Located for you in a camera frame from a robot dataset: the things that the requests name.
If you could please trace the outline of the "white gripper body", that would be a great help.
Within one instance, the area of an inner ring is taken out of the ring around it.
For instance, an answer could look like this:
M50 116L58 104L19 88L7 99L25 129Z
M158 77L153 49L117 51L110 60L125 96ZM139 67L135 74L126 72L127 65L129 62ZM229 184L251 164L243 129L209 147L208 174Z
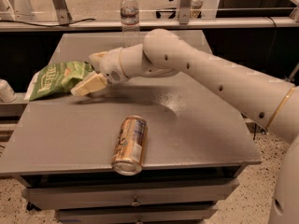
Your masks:
M105 51L99 63L100 72L110 83L121 83L128 80L121 68L122 48Z

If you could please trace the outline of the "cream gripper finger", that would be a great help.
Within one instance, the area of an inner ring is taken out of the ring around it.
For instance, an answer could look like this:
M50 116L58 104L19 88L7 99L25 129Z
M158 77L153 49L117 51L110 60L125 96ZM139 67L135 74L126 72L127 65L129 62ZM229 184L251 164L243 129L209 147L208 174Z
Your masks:
M94 69L99 68L100 63L101 63L102 59L105 57L106 54L107 54L106 51L101 51L101 52L92 53L89 56L91 65L93 66Z
M100 91L107 86L107 79L101 74L92 71L89 75L83 78L74 88L71 93L74 96L85 96L89 93Z

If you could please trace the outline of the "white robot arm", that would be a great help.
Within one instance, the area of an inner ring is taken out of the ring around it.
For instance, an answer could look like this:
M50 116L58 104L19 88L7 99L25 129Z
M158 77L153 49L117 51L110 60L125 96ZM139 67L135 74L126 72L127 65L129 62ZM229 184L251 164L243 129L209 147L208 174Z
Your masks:
M100 91L132 77L170 77L182 72L290 146L281 163L268 224L299 221L299 87L196 49L165 29L142 42L90 56L95 70L71 90Z

